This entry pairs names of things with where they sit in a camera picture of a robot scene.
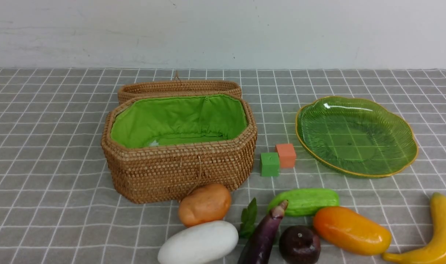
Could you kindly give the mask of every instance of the basil leaf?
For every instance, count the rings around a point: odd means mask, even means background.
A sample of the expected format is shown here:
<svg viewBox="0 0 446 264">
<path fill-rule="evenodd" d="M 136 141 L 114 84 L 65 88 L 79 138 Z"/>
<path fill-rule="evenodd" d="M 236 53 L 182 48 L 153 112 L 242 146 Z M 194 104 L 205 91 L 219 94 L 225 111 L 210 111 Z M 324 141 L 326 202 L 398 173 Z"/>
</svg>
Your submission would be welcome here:
<svg viewBox="0 0 446 264">
<path fill-rule="evenodd" d="M 239 237 L 249 238 L 255 231 L 255 220 L 257 217 L 257 201 L 254 198 L 247 208 L 243 209 L 241 213 L 241 226 L 239 230 Z"/>
</svg>

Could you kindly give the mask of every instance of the gray checkered tablecloth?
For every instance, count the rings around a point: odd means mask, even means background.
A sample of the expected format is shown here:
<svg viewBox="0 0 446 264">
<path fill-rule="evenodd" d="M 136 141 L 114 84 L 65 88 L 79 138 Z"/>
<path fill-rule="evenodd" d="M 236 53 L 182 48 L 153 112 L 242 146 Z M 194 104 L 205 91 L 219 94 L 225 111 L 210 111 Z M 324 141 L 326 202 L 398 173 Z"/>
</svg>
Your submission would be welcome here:
<svg viewBox="0 0 446 264">
<path fill-rule="evenodd" d="M 159 247 L 184 227 L 177 202 L 132 204 L 111 182 L 100 147 L 117 89 L 170 80 L 175 70 L 0 69 L 0 264 L 157 264 Z M 257 198 L 258 219 L 273 196 L 292 188 L 335 189 L 340 203 L 392 231 L 391 251 L 432 236 L 429 195 L 446 195 L 446 70 L 179 70 L 181 78 L 231 80 L 258 122 L 255 168 L 233 192 L 225 220 L 239 227 Z M 300 107 L 328 95 L 367 98 L 402 116 L 420 153 L 385 179 L 354 179 L 306 153 L 295 135 Z M 294 169 L 260 177 L 259 154 L 295 145 Z M 288 218 L 280 230 L 310 224 Z M 235 264 L 244 241 L 218 264 Z M 284 263 L 277 246 L 270 263 Z M 380 264 L 322 243 L 320 264 Z"/>
</svg>

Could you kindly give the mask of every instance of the green cucumber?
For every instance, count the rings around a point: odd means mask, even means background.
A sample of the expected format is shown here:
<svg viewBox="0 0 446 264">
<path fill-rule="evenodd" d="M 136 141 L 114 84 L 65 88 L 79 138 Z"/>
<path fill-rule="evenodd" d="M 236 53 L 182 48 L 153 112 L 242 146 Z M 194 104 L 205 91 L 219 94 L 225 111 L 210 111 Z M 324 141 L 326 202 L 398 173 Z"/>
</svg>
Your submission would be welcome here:
<svg viewBox="0 0 446 264">
<path fill-rule="evenodd" d="M 339 206 L 339 196 L 331 189 L 293 189 L 278 194 L 268 204 L 268 211 L 284 199 L 288 200 L 285 215 L 290 217 L 313 216 L 327 206 Z"/>
</svg>

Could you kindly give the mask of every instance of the leaf-shaped plate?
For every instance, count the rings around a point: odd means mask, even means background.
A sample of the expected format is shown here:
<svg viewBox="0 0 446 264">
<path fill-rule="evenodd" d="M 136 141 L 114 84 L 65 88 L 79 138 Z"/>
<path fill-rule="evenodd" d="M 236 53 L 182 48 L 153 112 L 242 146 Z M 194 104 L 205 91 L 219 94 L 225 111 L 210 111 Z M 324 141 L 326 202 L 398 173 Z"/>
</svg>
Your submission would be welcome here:
<svg viewBox="0 0 446 264">
<path fill-rule="evenodd" d="M 407 122 L 367 99 L 318 99 L 298 111 L 296 134 L 317 160 L 359 177 L 394 175 L 419 153 Z"/>
</svg>

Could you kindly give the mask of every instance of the wicker basket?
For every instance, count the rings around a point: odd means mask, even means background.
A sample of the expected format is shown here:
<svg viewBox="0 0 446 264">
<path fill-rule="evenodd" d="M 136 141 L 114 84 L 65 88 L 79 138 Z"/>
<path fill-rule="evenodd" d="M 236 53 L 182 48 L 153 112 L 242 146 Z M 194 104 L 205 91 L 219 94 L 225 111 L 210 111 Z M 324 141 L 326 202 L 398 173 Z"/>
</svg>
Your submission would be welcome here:
<svg viewBox="0 0 446 264">
<path fill-rule="evenodd" d="M 221 183 L 233 191 L 251 174 L 257 140 L 256 122 L 249 104 L 228 93 L 226 95 L 242 103 L 248 121 L 243 132 L 232 140 L 127 149 L 111 139 L 115 117 L 137 100 L 193 95 L 196 93 L 173 92 L 167 96 L 135 97 L 108 114 L 101 146 L 115 189 L 131 202 L 179 200 L 193 188 L 209 183 Z"/>
<path fill-rule="evenodd" d="M 236 82 L 220 80 L 176 80 L 166 82 L 139 82 L 120 87 L 117 95 L 119 104 L 134 97 L 169 94 L 170 92 L 224 92 L 236 97 L 242 96 L 241 87 Z"/>
</svg>

